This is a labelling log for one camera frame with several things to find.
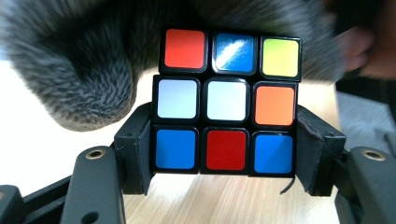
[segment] cube top row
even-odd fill
[[[183,29],[165,29],[163,36],[161,74],[202,74],[211,67],[216,74],[301,80],[301,38]]]

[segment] yellow-green square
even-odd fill
[[[264,39],[262,72],[267,76],[297,77],[299,43],[288,39]]]

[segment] gray fur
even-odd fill
[[[304,41],[303,77],[342,75],[318,0],[3,0],[0,39],[27,86],[66,129],[122,119],[156,66],[164,24],[234,28]]]

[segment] wooden table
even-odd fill
[[[143,77],[139,93],[150,90]],[[307,83],[299,104],[338,128],[333,85]],[[297,180],[235,175],[155,175],[148,196],[125,195],[128,223],[338,223],[332,197],[310,197]]]

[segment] red square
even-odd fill
[[[207,134],[206,167],[210,170],[242,171],[246,168],[247,135],[241,131],[210,131]]]
[[[166,31],[164,63],[173,68],[202,68],[205,62],[205,33],[170,29]]]

